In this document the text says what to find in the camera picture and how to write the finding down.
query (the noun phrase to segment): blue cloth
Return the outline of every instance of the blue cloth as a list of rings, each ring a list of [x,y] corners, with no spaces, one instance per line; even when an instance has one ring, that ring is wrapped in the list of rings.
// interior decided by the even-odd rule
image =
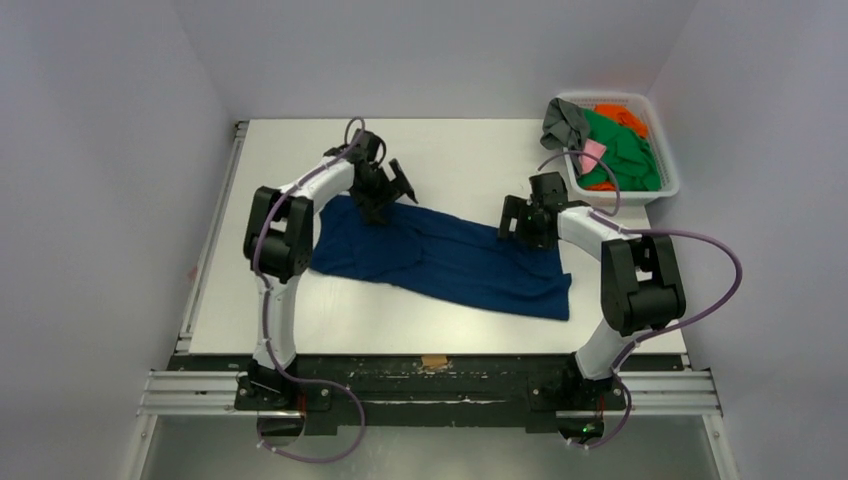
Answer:
[[[568,320],[571,275],[562,273],[557,250],[499,241],[493,227],[426,208],[393,203],[383,213],[388,225],[365,225],[350,197],[332,199],[321,211],[311,267],[471,307]]]

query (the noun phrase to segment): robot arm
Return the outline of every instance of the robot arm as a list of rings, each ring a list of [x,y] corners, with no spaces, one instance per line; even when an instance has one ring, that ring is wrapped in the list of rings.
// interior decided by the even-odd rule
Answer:
[[[381,167],[382,160],[377,160],[380,146],[385,148],[383,140],[369,131],[355,135],[355,138],[358,138],[358,142],[351,148],[345,161],[326,167],[326,171],[320,175],[307,174],[279,188],[261,187],[253,197],[243,246],[243,253],[248,259],[253,259],[259,234],[273,205],[283,192],[298,186],[277,211],[273,219],[276,222],[274,228],[268,230],[262,244],[259,269],[265,274],[268,283],[262,278],[256,279],[260,298],[260,328],[253,354],[254,371],[251,373],[255,383],[272,390],[278,390],[275,386],[278,376],[274,374],[275,365],[268,354],[265,340],[266,336],[270,338],[275,357],[283,368],[288,367],[296,354],[295,296],[300,277],[309,267],[312,257],[315,214],[343,192],[350,193],[367,223],[385,223],[380,213],[382,208],[402,195],[415,201],[415,192],[398,161],[393,159],[389,162],[395,176],[389,180]],[[319,166],[329,165],[329,161],[345,147],[330,149],[324,154]],[[265,295],[268,292],[270,296],[266,304]]]
[[[558,173],[530,177],[530,185],[530,199],[504,200],[498,236],[543,249],[564,240],[600,260],[604,318],[577,351],[577,371],[571,377],[580,383],[610,379],[629,343],[683,316],[686,299],[671,239],[630,234],[598,222],[591,207],[568,201]],[[640,281],[637,271],[650,273],[650,278]]]

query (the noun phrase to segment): laundry basket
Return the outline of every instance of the laundry basket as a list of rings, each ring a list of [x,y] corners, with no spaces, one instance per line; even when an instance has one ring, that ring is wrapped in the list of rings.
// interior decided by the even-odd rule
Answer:
[[[671,197],[677,194],[680,188],[680,180],[677,177],[677,168],[674,158],[668,147],[665,133],[660,126],[657,114],[651,103],[644,95],[620,92],[594,92],[575,91],[558,95],[559,98],[567,100],[575,105],[592,110],[600,103],[610,103],[627,107],[633,115],[648,126],[648,143],[654,152],[657,161],[657,170],[660,174],[662,187],[655,192],[621,192],[622,205],[646,205],[662,197]],[[577,184],[577,172],[573,164],[565,162],[568,173],[566,182],[568,185],[569,198],[571,200],[584,200],[591,205],[613,205],[615,204],[615,192],[595,192],[585,190]]]

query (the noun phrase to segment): white wall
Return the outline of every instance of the white wall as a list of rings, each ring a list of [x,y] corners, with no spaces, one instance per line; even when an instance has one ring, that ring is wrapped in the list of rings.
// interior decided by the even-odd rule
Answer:
[[[647,92],[695,0],[174,4],[240,118],[535,118],[566,88]]]
[[[845,18],[843,0],[700,0],[651,89],[683,179],[653,220],[714,234],[746,267],[686,336],[743,478],[848,478]],[[694,313],[729,268],[678,245]]]
[[[167,0],[4,0],[0,64],[0,478],[114,478],[232,124]]]

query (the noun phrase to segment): white table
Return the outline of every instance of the white table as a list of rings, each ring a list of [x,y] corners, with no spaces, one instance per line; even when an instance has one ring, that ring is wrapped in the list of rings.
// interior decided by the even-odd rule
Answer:
[[[252,353],[258,293],[242,256],[254,191],[288,183],[342,143],[347,120],[252,120],[210,247],[191,354]],[[539,145],[539,120],[368,120],[368,129],[397,157],[423,207],[497,226],[504,195],[527,197],[527,178],[548,152]],[[564,163],[557,162],[558,168]],[[618,220],[646,227],[642,207]],[[300,353],[524,354],[569,353],[601,319],[600,266],[560,242],[572,274],[567,322],[489,312],[436,300],[389,285],[307,272],[298,290],[295,341]],[[639,353],[685,353],[679,332],[645,342]]]

